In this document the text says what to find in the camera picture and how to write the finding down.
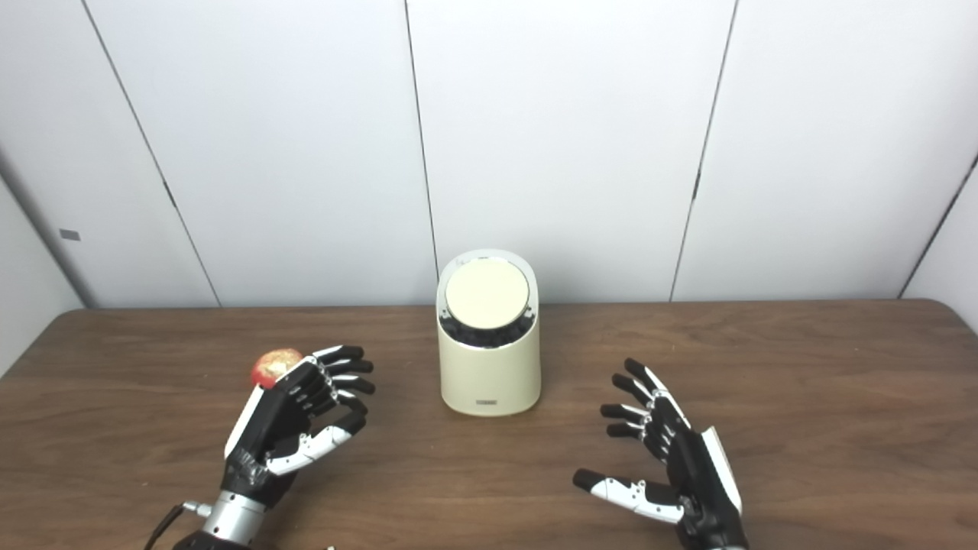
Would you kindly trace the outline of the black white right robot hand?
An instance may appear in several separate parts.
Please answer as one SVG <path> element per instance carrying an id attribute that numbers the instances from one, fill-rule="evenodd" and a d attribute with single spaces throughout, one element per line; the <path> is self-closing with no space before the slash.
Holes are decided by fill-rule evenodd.
<path id="1" fill-rule="evenodd" d="M 665 466 L 666 484 L 580 467 L 572 483 L 633 514 L 673 526 L 685 549 L 747 549 L 743 499 L 716 428 L 695 431 L 667 386 L 631 357 L 612 383 L 638 405 L 601 405 L 611 438 L 634 438 Z"/>

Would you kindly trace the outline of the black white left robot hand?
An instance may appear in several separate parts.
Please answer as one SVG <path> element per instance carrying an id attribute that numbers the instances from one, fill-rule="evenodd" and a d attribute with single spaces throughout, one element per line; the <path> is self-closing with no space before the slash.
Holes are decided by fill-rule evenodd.
<path id="1" fill-rule="evenodd" d="M 221 490 L 267 509 L 279 504 L 299 470 L 344 445 L 367 424 L 358 397 L 376 387 L 364 349 L 336 345 L 276 367 L 254 391 L 225 445 Z"/>

